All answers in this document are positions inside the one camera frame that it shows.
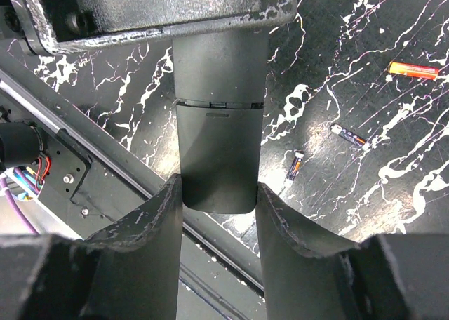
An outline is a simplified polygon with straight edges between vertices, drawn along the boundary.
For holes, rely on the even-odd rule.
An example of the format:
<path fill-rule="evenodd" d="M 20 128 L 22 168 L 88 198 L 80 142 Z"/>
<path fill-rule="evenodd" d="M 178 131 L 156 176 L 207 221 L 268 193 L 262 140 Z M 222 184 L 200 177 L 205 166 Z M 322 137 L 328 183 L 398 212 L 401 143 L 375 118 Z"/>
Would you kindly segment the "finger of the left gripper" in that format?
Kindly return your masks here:
<path fill-rule="evenodd" d="M 38 55 L 290 22 L 297 0 L 13 0 Z"/>

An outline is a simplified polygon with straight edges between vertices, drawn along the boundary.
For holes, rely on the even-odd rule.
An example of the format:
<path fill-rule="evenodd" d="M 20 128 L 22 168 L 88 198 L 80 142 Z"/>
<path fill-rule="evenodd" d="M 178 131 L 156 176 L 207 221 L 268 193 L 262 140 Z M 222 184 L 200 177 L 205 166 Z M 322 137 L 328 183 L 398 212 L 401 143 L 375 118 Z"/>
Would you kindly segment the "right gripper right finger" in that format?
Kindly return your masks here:
<path fill-rule="evenodd" d="M 255 207 L 269 319 L 447 319 L 448 236 L 338 236 L 259 184 Z"/>

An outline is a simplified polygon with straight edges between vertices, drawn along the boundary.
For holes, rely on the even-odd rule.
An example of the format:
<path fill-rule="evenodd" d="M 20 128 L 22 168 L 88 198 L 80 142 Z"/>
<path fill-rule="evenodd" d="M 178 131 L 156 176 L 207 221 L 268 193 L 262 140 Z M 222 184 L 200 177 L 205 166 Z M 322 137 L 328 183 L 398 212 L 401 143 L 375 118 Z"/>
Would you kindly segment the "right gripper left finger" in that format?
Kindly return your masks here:
<path fill-rule="evenodd" d="M 1 238 L 2 319 L 174 319 L 182 181 L 86 240 Z"/>

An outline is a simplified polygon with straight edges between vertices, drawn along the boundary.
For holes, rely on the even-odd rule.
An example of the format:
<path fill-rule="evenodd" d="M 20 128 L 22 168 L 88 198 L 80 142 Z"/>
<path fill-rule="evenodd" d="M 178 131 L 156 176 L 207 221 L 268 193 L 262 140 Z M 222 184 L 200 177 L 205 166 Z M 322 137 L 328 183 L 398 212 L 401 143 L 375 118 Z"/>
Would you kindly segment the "black remote battery cover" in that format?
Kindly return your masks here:
<path fill-rule="evenodd" d="M 246 214 L 257 201 L 263 109 L 177 106 L 183 203 Z"/>

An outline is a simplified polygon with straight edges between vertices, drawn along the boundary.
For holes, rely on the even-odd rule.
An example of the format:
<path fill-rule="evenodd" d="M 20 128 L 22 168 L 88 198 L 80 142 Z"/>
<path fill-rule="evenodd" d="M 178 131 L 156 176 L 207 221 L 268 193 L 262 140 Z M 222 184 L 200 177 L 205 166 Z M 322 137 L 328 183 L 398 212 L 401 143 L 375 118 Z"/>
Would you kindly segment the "black remote control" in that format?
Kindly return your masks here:
<path fill-rule="evenodd" d="M 262 103 L 268 48 L 265 29 L 174 39 L 176 97 L 194 102 Z"/>

